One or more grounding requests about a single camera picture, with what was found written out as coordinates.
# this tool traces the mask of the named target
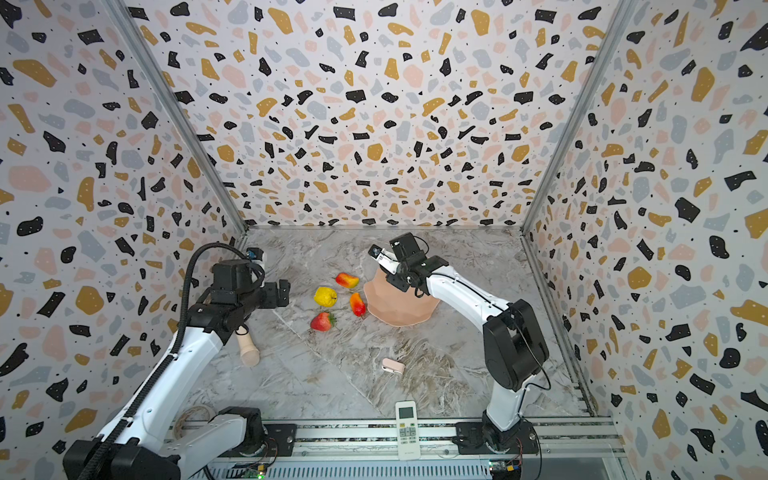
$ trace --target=strawberry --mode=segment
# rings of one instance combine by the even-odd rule
[[[336,325],[336,317],[328,312],[322,312],[310,322],[310,327],[319,332],[327,332],[334,325]]]
[[[336,283],[345,288],[355,288],[359,281],[360,279],[356,276],[352,276],[344,272],[339,273],[339,275],[336,277]]]
[[[366,305],[362,302],[362,297],[360,297],[359,293],[354,293],[349,298],[349,306],[352,307],[352,312],[357,316],[366,314]]]

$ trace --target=remote control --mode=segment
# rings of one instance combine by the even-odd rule
[[[419,419],[416,417],[416,402],[395,404],[397,423],[397,457],[400,460],[416,460],[422,456],[419,448]]]

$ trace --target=terrazzo wall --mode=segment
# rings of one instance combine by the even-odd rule
[[[768,478],[768,4],[638,2],[530,232],[638,478]]]
[[[160,358],[192,250],[233,228],[100,3],[0,15],[0,478],[48,480]]]
[[[615,0],[131,0],[248,224],[520,223]]]

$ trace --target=yellow fruit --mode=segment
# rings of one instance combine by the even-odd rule
[[[333,306],[336,303],[336,291],[327,286],[321,286],[315,292],[315,301],[320,306]]]

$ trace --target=gray marble surface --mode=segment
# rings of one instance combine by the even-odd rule
[[[392,418],[395,402],[415,400],[419,417],[479,417],[491,395],[481,333],[450,306],[440,303],[419,325],[394,328],[367,313],[355,317],[351,292],[334,282],[338,272],[360,277],[362,291],[378,268],[367,256],[372,243],[389,247],[402,230],[273,229],[252,230],[248,247],[266,252],[266,279],[291,282],[290,305],[257,310],[248,321],[261,362],[242,365],[232,339],[198,379],[183,408],[205,403],[259,407],[265,419]],[[418,230],[430,254],[445,258],[463,276],[501,298],[528,301],[547,340],[548,392],[533,388],[525,397],[528,416],[587,416],[580,392],[558,348],[551,325],[513,230]],[[336,326],[327,333],[310,329],[322,308],[313,296],[318,286],[339,294],[330,309]],[[406,365],[405,375],[382,371],[384,358]],[[541,377],[541,384],[546,380]]]

